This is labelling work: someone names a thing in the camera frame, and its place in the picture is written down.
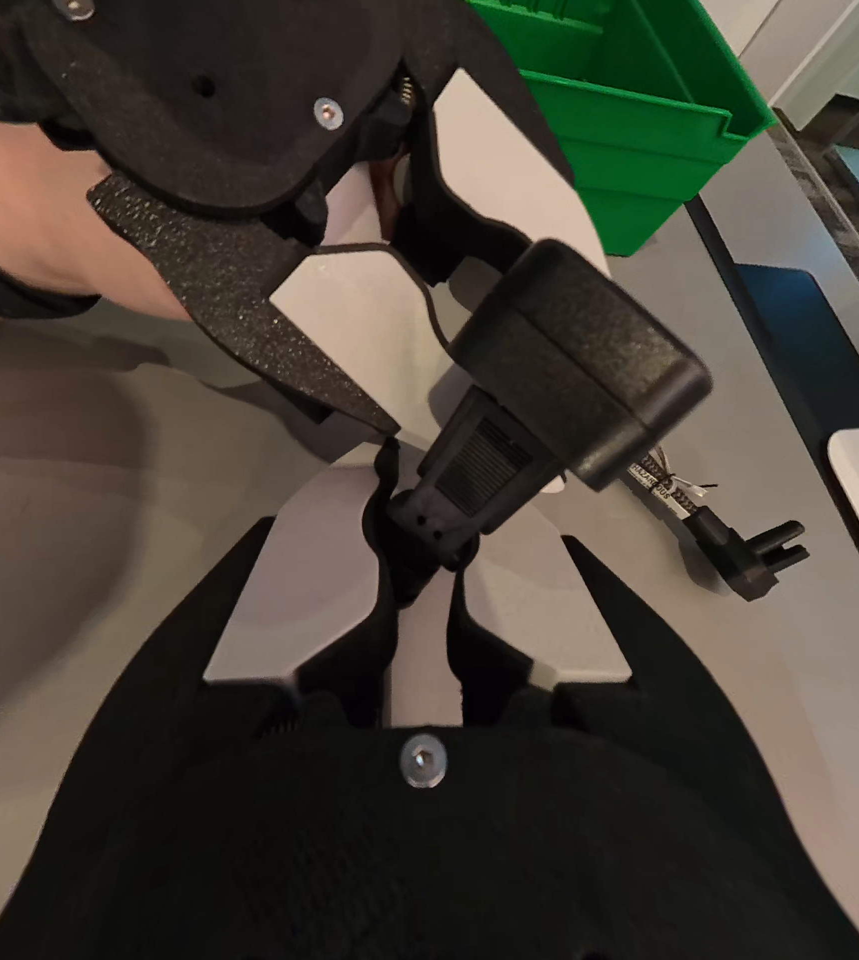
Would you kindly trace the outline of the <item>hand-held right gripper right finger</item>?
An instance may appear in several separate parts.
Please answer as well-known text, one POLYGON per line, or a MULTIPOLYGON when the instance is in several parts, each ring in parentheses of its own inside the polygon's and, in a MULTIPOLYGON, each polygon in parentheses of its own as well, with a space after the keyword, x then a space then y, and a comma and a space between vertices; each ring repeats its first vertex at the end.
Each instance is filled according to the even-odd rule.
POLYGON ((532 505, 482 535, 456 572, 447 658, 462 690, 631 678, 562 535, 532 505))

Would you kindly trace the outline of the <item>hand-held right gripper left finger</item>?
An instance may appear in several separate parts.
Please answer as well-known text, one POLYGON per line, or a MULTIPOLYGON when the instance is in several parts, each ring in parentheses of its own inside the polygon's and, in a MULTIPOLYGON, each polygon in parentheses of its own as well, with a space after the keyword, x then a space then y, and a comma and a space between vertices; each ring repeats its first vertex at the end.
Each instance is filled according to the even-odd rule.
POLYGON ((309 688, 312 664, 332 669, 323 686, 359 670, 381 681, 398 647, 398 615, 364 532, 380 489, 381 446, 364 441, 288 498, 275 516, 203 679, 309 688))

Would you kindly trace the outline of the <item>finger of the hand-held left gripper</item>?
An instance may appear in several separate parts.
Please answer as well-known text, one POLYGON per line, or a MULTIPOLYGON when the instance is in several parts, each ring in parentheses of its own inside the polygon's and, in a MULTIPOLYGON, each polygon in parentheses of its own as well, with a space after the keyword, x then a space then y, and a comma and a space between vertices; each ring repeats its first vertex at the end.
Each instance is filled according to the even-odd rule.
POLYGON ((464 68, 416 126, 394 247, 428 285, 464 260, 500 275, 534 244, 558 241, 610 276, 576 188, 464 68))
POLYGON ((453 368, 423 280, 388 244, 322 246, 269 295, 269 303, 428 451, 445 414, 431 397, 453 368))

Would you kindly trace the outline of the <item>black ribbed power plug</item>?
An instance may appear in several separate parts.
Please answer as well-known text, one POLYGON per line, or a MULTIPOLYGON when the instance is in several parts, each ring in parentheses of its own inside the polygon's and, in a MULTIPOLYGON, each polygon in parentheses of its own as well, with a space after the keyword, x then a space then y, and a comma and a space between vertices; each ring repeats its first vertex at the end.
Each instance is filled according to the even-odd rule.
POLYGON ((412 606, 438 570, 460 572, 499 529, 564 472, 562 462, 488 393, 472 387, 389 501, 380 528, 393 593, 412 606))

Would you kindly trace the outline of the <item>black power strip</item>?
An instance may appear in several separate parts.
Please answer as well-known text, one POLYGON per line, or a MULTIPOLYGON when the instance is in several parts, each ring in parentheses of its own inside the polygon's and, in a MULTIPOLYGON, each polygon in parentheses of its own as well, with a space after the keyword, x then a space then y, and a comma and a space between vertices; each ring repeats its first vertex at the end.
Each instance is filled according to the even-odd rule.
POLYGON ((708 367, 604 272, 556 239, 495 283, 451 359, 599 492, 711 393, 708 367))

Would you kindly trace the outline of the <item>person's left hand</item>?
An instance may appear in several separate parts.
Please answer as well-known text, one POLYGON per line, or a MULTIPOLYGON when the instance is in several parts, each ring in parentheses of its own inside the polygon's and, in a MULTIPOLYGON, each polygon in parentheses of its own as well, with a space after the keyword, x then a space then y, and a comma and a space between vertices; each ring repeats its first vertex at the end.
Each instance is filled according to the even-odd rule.
POLYGON ((110 173, 97 152, 63 151, 38 126, 0 123, 0 271, 34 290, 188 322, 148 259, 91 207, 89 191, 110 173))

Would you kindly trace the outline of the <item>green plastic bin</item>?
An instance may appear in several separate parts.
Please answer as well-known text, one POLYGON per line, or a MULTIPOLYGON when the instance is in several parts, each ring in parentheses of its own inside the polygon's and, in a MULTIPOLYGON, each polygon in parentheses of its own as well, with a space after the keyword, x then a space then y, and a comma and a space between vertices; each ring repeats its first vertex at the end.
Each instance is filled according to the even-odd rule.
POLYGON ((471 1, 518 67, 604 252, 630 257, 775 116, 697 1, 471 1))

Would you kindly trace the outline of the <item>black wristband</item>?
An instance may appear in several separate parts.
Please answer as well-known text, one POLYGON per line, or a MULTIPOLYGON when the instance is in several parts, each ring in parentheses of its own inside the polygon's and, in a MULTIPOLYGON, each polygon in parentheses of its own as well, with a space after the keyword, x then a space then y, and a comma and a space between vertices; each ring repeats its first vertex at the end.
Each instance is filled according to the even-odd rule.
POLYGON ((96 295, 70 295, 37 289, 0 270, 0 319, 61 320, 81 316, 101 301, 96 295))

